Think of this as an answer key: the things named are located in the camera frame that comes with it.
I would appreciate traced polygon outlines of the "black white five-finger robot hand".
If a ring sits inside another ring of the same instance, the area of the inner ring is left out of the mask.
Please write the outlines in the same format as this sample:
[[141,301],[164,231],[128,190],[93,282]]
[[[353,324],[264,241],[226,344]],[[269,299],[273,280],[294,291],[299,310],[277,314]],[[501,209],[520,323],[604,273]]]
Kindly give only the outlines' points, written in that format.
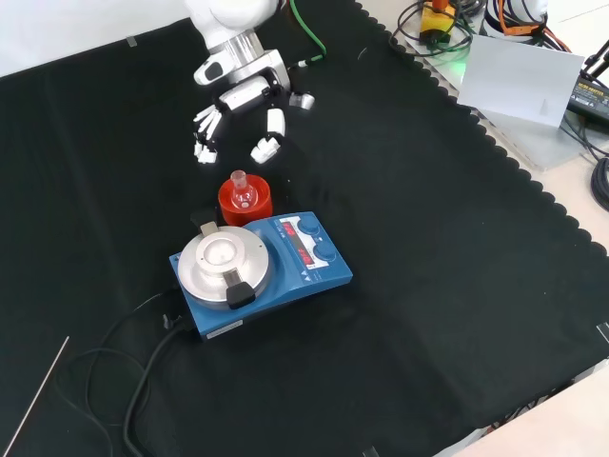
[[266,134],[253,147],[250,157],[261,165],[275,156],[286,137],[285,107],[310,110],[315,97],[291,89],[287,70],[277,50],[265,52],[248,64],[254,68],[233,71],[236,82],[207,108],[193,118],[194,156],[201,164],[214,164],[222,125],[233,114],[266,106]]

